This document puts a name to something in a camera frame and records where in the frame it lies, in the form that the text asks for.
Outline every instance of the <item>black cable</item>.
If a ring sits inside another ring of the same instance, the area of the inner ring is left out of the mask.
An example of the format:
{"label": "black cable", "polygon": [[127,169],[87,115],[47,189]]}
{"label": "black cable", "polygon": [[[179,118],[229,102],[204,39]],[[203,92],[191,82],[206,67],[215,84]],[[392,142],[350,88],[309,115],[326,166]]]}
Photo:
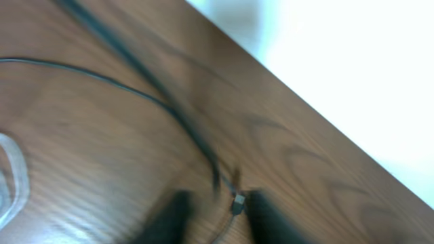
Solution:
{"label": "black cable", "polygon": [[218,166],[218,157],[212,150],[211,146],[202,138],[200,133],[194,128],[190,119],[184,114],[181,106],[177,103],[176,99],[171,95],[167,88],[163,85],[158,78],[139,61],[137,57],[122,43],[120,38],[114,35],[101,21],[96,19],[89,11],[78,4],[75,0],[56,0],[56,2],[63,7],[72,17],[80,21],[87,29],[92,31],[95,36],[99,37],[105,44],[112,48],[118,55],[120,55],[127,64],[129,64],[144,80],[153,85],[161,95],[169,102],[174,109],[174,116],[176,120],[181,124],[187,134],[196,143],[197,147],[203,153],[203,155],[210,162],[212,167],[212,183],[214,192],[218,193],[220,188],[220,177],[223,182],[228,186],[233,195],[236,194],[235,187],[224,176],[220,175],[220,169]]}
{"label": "black cable", "polygon": [[133,87],[129,87],[127,85],[124,85],[117,80],[107,77],[105,75],[98,74],[97,72],[94,72],[92,70],[81,68],[78,66],[70,65],[70,64],[64,64],[61,62],[55,62],[55,61],[48,61],[48,60],[41,60],[37,58],[21,58],[21,57],[6,57],[6,58],[0,58],[0,63],[6,63],[6,62],[21,62],[25,64],[36,64],[41,66],[48,66],[52,68],[60,68],[63,70],[69,70],[77,73],[81,73],[82,75],[87,75],[89,77],[99,79],[100,81],[103,81],[105,83],[108,83],[110,85],[113,85],[115,87],[124,89],[127,92],[131,92],[137,96],[140,96],[141,98],[146,98],[147,100],[150,100],[151,102],[154,102],[158,106],[162,107],[164,110],[166,110],[169,114],[174,116],[174,109],[169,107],[164,102],[152,97],[151,95],[148,95],[144,92],[141,92],[137,89],[134,89]]}

